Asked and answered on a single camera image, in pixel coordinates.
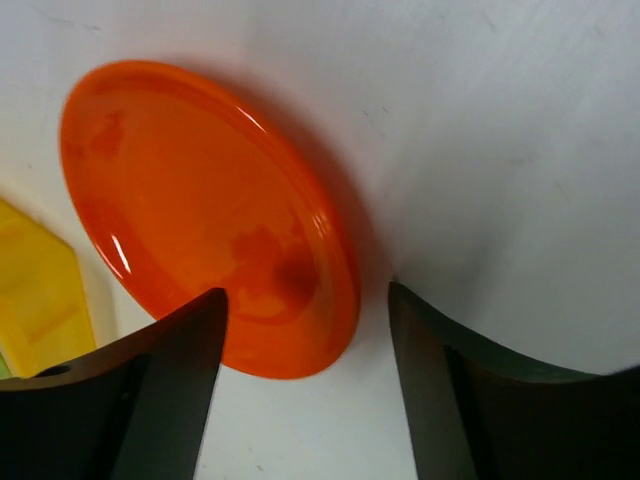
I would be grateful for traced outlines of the orange plate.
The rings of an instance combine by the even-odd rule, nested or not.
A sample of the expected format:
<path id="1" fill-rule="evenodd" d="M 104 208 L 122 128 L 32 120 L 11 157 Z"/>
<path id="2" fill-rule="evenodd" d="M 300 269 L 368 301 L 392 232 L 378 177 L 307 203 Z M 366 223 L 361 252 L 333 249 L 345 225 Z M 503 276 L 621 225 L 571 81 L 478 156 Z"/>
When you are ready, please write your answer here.
<path id="1" fill-rule="evenodd" d="M 69 92 L 59 152 L 89 239 L 153 318 L 221 288 L 226 366 L 293 380 L 346 352 L 352 242 L 305 156 L 238 95 L 171 64 L 108 63 Z"/>

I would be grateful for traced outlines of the yellow plastic bin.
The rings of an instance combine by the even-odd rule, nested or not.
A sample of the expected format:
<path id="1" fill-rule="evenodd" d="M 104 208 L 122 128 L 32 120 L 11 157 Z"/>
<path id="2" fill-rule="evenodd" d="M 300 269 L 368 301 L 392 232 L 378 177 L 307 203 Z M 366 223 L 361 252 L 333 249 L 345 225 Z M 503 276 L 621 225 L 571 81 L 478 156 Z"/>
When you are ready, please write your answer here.
<path id="1" fill-rule="evenodd" d="M 1 202 L 1 358 L 33 377 L 96 349 L 74 250 L 12 204 Z"/>

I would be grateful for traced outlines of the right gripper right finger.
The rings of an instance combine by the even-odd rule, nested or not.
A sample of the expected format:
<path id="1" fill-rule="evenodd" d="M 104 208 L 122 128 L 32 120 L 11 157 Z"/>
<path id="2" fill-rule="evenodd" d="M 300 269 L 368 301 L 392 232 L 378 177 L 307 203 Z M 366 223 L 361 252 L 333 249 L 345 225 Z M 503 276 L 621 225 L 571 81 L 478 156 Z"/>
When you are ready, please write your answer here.
<path id="1" fill-rule="evenodd" d="M 422 479 L 635 479 L 639 370 L 542 362 L 388 287 L 389 325 Z"/>

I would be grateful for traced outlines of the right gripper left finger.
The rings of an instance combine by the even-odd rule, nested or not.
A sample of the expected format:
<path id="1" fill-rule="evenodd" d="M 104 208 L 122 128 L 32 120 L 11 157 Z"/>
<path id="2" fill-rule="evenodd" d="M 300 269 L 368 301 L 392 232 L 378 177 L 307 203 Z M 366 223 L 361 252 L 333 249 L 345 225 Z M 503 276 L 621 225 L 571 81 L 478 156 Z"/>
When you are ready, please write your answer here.
<path id="1" fill-rule="evenodd" d="M 89 354 L 3 380 L 2 478 L 194 478 L 227 320 L 214 288 Z"/>

